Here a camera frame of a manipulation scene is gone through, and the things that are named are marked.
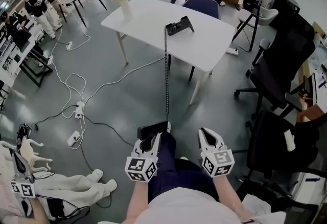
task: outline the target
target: person's arm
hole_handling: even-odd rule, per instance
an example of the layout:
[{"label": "person's arm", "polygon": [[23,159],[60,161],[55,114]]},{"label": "person's arm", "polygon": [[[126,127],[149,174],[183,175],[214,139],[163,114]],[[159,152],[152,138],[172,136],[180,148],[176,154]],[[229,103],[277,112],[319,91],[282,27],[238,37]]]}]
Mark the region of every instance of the person's arm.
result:
[{"label": "person's arm", "polygon": [[33,217],[24,218],[19,217],[19,224],[50,224],[48,217],[46,216],[44,209],[37,198],[30,199],[31,206],[33,209]]},{"label": "person's arm", "polygon": [[225,175],[215,177],[213,181],[221,204],[233,210],[241,221],[247,221],[254,217],[254,215],[243,206],[240,198]]},{"label": "person's arm", "polygon": [[134,192],[123,224],[133,224],[138,216],[148,208],[148,183],[135,182]]}]

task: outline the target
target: sneaker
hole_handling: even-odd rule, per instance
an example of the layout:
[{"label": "sneaker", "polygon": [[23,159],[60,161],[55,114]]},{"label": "sneaker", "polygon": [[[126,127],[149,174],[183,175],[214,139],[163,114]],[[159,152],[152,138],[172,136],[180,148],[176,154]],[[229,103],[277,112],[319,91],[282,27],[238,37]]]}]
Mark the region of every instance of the sneaker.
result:
[{"label": "sneaker", "polygon": [[109,180],[104,185],[106,186],[106,188],[105,188],[105,196],[109,196],[111,194],[111,192],[114,191],[117,188],[117,182],[114,179]]},{"label": "sneaker", "polygon": [[95,169],[90,175],[87,175],[87,178],[95,183],[98,183],[102,176],[103,171],[101,169]]}]

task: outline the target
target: marker cube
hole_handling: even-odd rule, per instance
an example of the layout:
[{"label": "marker cube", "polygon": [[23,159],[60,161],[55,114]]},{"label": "marker cube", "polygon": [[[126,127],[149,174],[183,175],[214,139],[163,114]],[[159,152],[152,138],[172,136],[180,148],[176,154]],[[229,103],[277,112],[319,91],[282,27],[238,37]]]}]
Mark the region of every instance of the marker cube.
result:
[{"label": "marker cube", "polygon": [[125,172],[132,181],[149,182],[157,170],[153,159],[127,157]]},{"label": "marker cube", "polygon": [[230,149],[204,153],[202,167],[210,177],[228,175],[235,161]]}]

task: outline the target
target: black jacket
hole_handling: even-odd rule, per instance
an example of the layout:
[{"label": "black jacket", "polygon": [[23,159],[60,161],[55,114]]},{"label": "black jacket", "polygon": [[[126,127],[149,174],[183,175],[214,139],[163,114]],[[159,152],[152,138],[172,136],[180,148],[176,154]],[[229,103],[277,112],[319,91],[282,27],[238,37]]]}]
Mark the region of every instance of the black jacket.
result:
[{"label": "black jacket", "polygon": [[17,25],[21,24],[25,19],[19,15],[16,14],[16,17],[10,16],[9,17],[9,24],[5,23],[7,34],[6,37],[11,36],[13,38],[14,43],[18,48],[22,48],[25,43],[28,41],[28,39],[31,37],[31,34],[23,28],[22,30],[17,29]]},{"label": "black jacket", "polygon": [[42,0],[39,6],[35,6],[38,0],[26,0],[25,8],[29,14],[34,14],[36,17],[42,16],[43,12],[45,12],[48,7],[45,4],[45,0]]}]

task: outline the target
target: white shirt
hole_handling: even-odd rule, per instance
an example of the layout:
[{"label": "white shirt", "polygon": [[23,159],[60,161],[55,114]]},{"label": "white shirt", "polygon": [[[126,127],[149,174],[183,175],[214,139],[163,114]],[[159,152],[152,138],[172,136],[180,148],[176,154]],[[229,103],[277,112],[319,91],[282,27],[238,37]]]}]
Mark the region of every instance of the white shirt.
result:
[{"label": "white shirt", "polygon": [[[283,224],[285,216],[284,212],[276,212],[256,218],[261,224]],[[135,222],[154,223],[241,224],[241,221],[232,210],[211,196],[197,190],[176,188],[152,200]]]}]

